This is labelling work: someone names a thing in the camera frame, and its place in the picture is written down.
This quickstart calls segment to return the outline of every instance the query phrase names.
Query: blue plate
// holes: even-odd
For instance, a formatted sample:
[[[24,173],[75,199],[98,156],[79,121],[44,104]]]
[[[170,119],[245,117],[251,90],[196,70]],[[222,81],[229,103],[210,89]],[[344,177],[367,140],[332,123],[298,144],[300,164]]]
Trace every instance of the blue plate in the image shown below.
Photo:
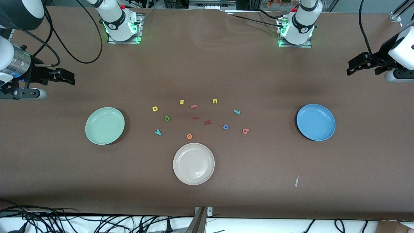
[[[314,141],[326,140],[335,132],[334,116],[319,104],[303,106],[296,117],[296,124],[305,137]]]

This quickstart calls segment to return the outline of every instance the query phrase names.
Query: plate rim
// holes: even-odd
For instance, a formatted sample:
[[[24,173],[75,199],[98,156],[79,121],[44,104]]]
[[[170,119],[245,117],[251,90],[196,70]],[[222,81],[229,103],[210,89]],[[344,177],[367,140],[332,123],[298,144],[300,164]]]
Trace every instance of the plate rim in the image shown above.
[[[198,183],[198,184],[188,184],[188,183],[186,183],[185,181],[183,181],[182,179],[180,179],[178,176],[177,176],[177,173],[176,173],[176,170],[178,169],[178,168],[176,168],[176,166],[175,166],[175,164],[176,164],[176,162],[175,162],[175,160],[176,160],[176,157],[178,156],[178,152],[183,148],[183,147],[185,147],[185,146],[188,146],[188,145],[191,145],[191,144],[194,144],[194,145],[201,145],[202,147],[204,147],[204,148],[206,148],[209,152],[210,152],[210,154],[211,154],[211,158],[212,158],[212,161],[213,161],[213,165],[212,165],[212,170],[211,170],[211,173],[208,175],[208,177],[203,181],[203,182],[201,182],[201,183]],[[216,167],[216,160],[214,159],[214,155],[213,155],[213,152],[211,152],[211,150],[206,146],[206,145],[203,145],[203,144],[201,144],[201,143],[188,143],[188,144],[185,144],[185,145],[183,145],[183,146],[181,146],[178,150],[177,150],[177,152],[175,153],[175,155],[174,155],[174,158],[173,158],[173,170],[174,170],[174,174],[176,175],[176,177],[177,177],[177,179],[178,180],[180,180],[182,183],[184,183],[184,184],[187,184],[187,185],[200,185],[200,184],[203,184],[203,183],[205,183],[206,181],[208,181],[209,179],[210,179],[210,177],[213,175],[213,173],[214,173],[214,169],[215,169],[215,167]]]
[[[326,110],[326,111],[327,111],[327,112],[328,112],[328,113],[332,116],[332,120],[333,120],[333,130],[332,130],[332,133],[331,133],[328,137],[323,138],[323,139],[314,139],[314,138],[310,138],[308,135],[304,134],[304,133],[303,133],[303,131],[301,130],[301,128],[300,128],[300,126],[299,126],[299,124],[298,124],[299,115],[300,115],[300,113],[301,113],[301,112],[303,112],[303,111],[305,110],[304,108],[309,108],[309,107],[311,107],[311,106],[319,106],[319,107],[322,107],[322,109]],[[298,127],[298,129],[299,129],[299,131],[301,132],[301,134],[302,134],[303,136],[307,137],[308,139],[313,140],[313,141],[325,141],[325,140],[327,140],[327,139],[331,138],[331,137],[334,135],[335,130],[336,130],[336,121],[335,121],[334,114],[332,114],[332,112],[331,112],[331,111],[330,111],[327,107],[322,106],[322,105],[320,105],[320,104],[306,104],[306,105],[304,105],[303,107],[301,107],[301,109],[299,109],[299,111],[298,111],[298,113],[297,113],[297,115],[296,115],[296,126]]]
[[[104,109],[110,109],[110,110],[116,112],[118,115],[121,116],[121,119],[122,119],[122,130],[120,131],[119,135],[113,141],[108,142],[108,143],[97,143],[97,142],[91,140],[91,138],[88,135],[88,132],[87,132],[86,128],[87,128],[87,125],[88,125],[89,121],[91,120],[92,115],[94,113],[96,113],[98,111],[102,111]],[[113,143],[114,141],[116,141],[122,135],[122,133],[124,132],[124,130],[125,130],[125,117],[124,117],[124,115],[122,114],[121,111],[119,111],[118,109],[116,109],[114,107],[102,107],[100,109],[95,110],[94,112],[91,113],[91,115],[88,117],[88,119],[86,120],[86,123],[85,123],[85,134],[86,134],[86,137],[89,139],[89,141],[91,141],[92,143],[94,143],[96,145],[108,145],[108,144]]]

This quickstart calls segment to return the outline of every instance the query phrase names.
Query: white plate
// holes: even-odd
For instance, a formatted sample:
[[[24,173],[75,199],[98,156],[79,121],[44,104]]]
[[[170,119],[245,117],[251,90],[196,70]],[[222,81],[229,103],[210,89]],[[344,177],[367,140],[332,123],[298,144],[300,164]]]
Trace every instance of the white plate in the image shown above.
[[[118,109],[105,107],[96,110],[88,118],[85,133],[91,142],[106,145],[117,140],[124,128],[125,119],[122,113]]]
[[[184,184],[199,185],[213,174],[214,156],[206,146],[190,143],[177,151],[173,168],[177,178]]]

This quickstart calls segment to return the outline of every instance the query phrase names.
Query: table surface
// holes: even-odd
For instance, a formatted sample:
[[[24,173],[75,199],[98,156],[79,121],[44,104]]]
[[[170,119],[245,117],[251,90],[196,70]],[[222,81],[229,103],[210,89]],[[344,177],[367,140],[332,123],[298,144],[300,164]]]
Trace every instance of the table surface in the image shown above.
[[[72,53],[93,59],[98,35],[83,9],[50,13]],[[374,51],[400,30],[387,14],[363,22]],[[373,70],[348,77],[348,60],[366,51],[358,15],[321,14],[317,23],[311,49],[279,48],[271,26],[218,10],[155,10],[141,44],[104,44],[89,65],[53,37],[76,85],[33,85],[49,97],[2,101],[0,196],[92,213],[192,215],[194,206],[213,206],[223,217],[413,220],[414,84],[388,83]],[[46,38],[48,30],[43,23],[34,34]],[[31,53],[40,45],[22,32],[13,41]],[[47,49],[38,57],[55,62]],[[329,140],[298,131],[296,114],[310,103],[335,116]],[[123,135],[106,146],[84,130],[102,107],[126,119]],[[173,172],[175,152],[189,142],[215,158],[213,175],[198,186]]]

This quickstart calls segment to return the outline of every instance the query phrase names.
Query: white paper piece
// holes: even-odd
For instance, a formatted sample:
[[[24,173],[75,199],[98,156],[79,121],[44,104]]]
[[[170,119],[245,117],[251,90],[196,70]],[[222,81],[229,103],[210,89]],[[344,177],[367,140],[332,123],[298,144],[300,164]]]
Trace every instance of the white paper piece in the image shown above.
[[[296,179],[296,182],[295,182],[295,187],[297,187],[297,186],[298,186],[298,182],[299,182],[299,176],[298,176],[298,178]]]

